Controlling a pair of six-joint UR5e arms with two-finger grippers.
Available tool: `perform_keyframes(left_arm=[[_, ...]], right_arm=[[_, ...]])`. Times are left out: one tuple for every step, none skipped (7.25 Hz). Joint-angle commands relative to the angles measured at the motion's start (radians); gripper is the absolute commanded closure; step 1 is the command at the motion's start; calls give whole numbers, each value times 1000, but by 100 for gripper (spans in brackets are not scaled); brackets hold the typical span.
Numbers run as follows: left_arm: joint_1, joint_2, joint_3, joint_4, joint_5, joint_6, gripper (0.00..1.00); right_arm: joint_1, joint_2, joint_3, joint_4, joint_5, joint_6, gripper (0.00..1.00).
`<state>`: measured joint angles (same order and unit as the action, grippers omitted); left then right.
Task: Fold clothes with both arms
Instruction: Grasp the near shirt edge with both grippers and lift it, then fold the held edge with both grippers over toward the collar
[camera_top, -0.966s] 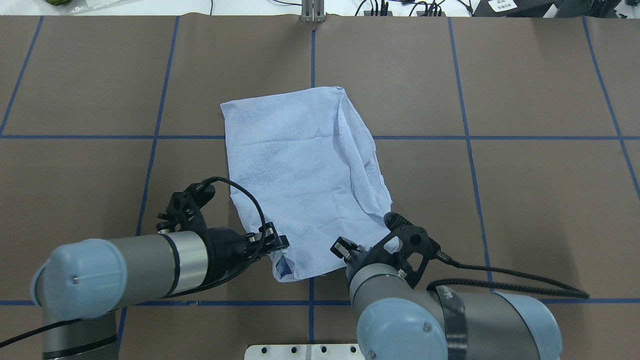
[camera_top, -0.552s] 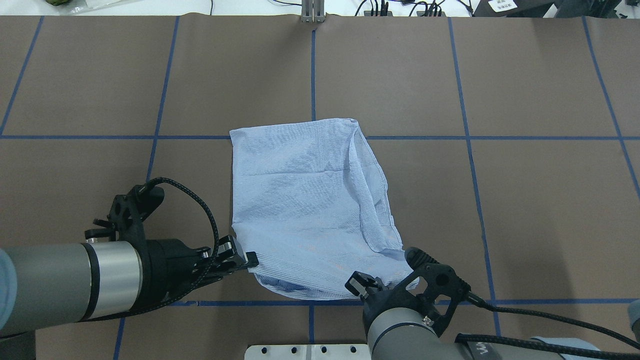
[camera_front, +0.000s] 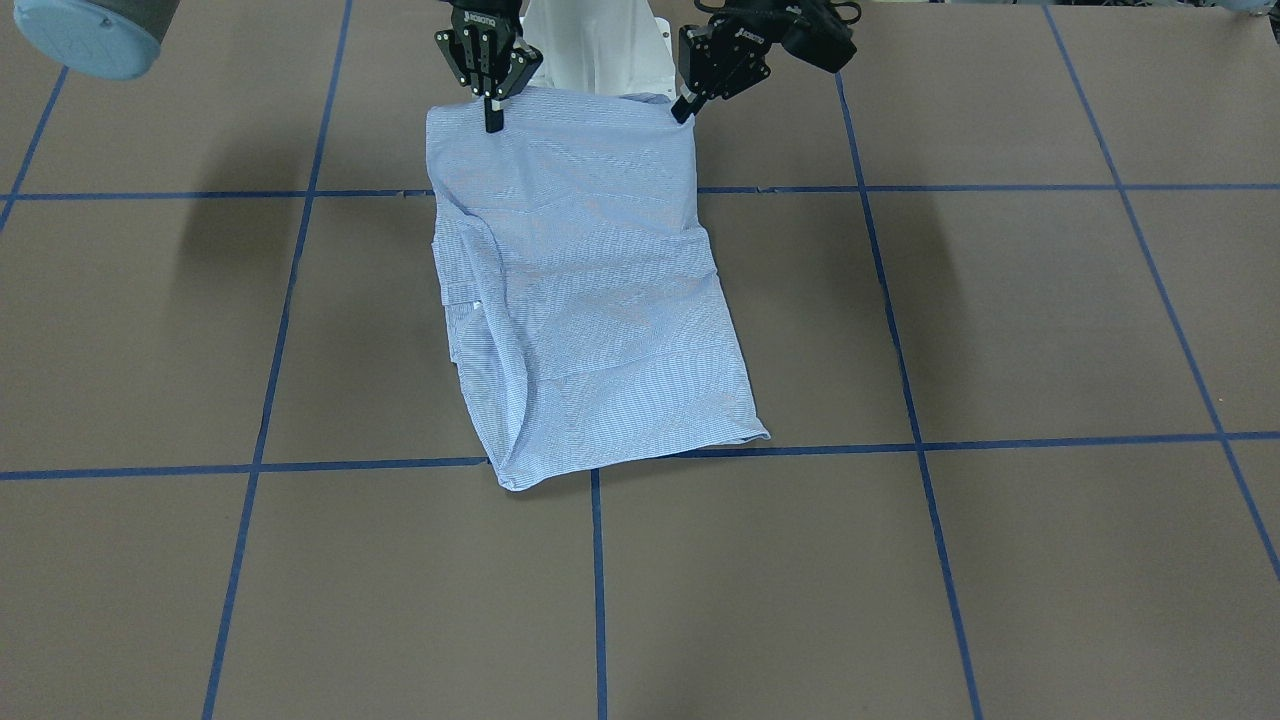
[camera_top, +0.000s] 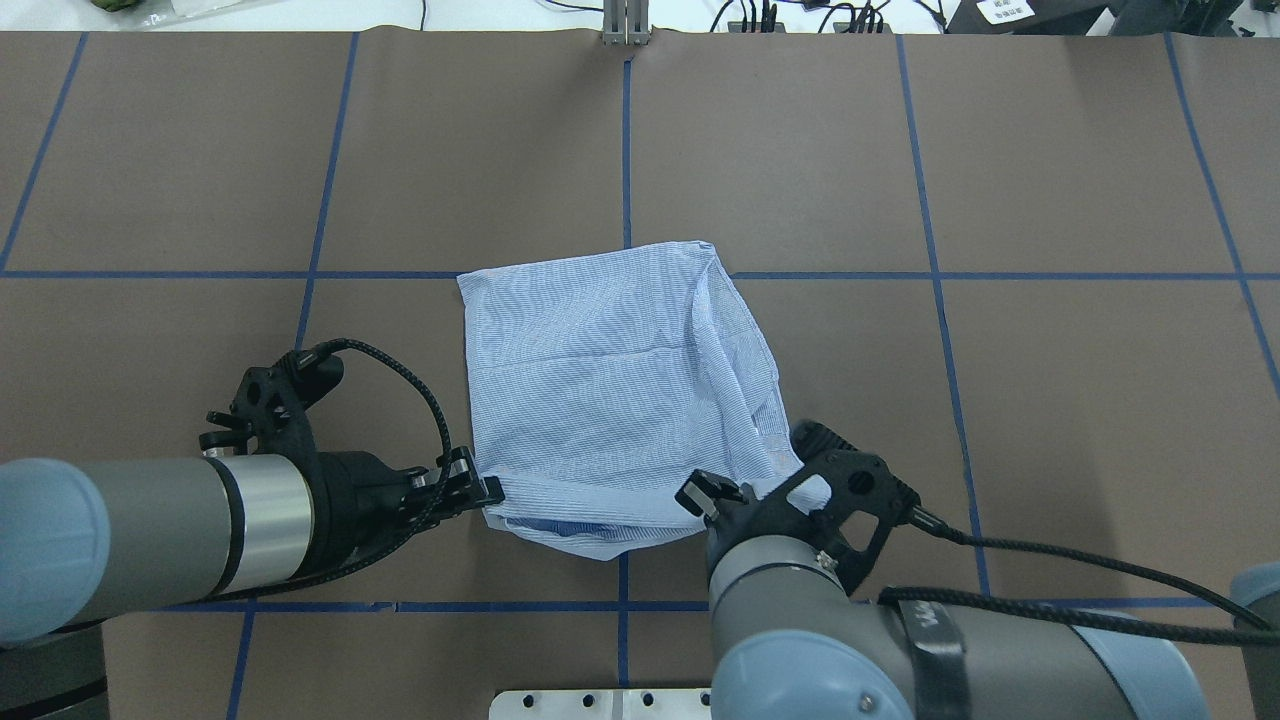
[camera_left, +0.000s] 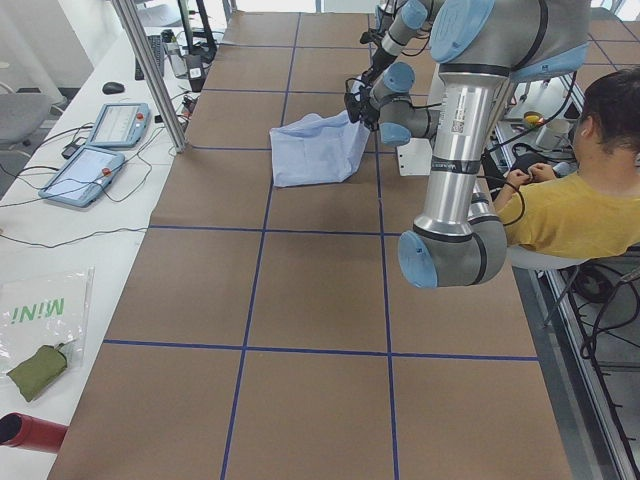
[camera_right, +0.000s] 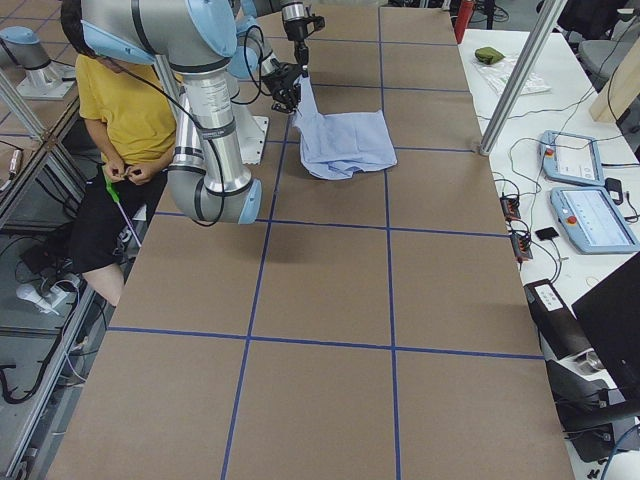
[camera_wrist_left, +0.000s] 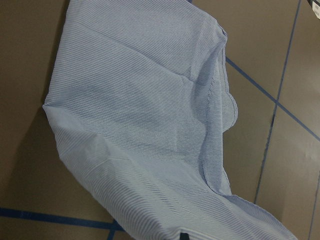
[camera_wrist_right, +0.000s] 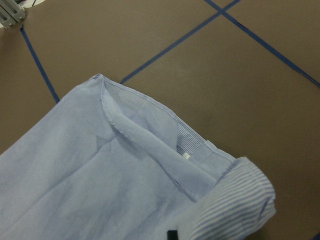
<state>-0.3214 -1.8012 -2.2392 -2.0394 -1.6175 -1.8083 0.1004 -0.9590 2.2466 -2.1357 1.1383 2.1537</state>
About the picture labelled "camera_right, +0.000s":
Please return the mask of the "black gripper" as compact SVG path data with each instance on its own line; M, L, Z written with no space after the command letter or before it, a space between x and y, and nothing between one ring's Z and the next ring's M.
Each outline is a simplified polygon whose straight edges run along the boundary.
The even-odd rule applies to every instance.
M311 22L310 16L283 18L287 39L294 42L294 56L303 76L309 75L309 49L304 41L310 36L309 24Z
M291 115L294 114L300 104L301 86L298 78L303 69L298 64L272 62L273 70L263 77L269 90L273 103L273 111Z

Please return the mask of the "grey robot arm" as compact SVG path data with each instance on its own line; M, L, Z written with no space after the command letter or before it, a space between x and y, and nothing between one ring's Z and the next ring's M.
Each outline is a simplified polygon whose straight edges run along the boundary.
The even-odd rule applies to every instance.
M163 56L181 77L168 186L175 205L201 222L255 221L259 161L268 119L234 102L237 81L260 80L274 109L293 112L309 63L306 38L324 26L301 1L84 1L86 44L134 64Z
M302 1L287 0L249 0L240 2L243 13L254 18L276 12L281 13L283 28L287 39L294 45L296 63L302 69L302 75L308 75L309 49L306 39L310 36L309 25L315 17Z

